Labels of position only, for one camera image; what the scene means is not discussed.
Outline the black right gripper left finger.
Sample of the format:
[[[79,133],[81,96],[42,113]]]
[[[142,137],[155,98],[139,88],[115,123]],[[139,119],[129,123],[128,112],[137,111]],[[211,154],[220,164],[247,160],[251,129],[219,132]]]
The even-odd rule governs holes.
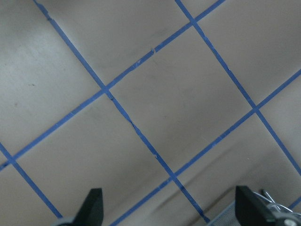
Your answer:
[[[75,216],[73,226],[101,226],[104,218],[102,188],[89,191],[80,210]]]

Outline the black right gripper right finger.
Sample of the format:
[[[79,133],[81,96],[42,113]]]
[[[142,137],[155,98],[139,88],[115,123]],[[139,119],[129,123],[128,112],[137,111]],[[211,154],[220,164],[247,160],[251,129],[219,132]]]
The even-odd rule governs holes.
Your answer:
[[[275,204],[265,196],[257,195],[247,186],[236,186],[236,219],[242,226],[281,226],[268,204]]]

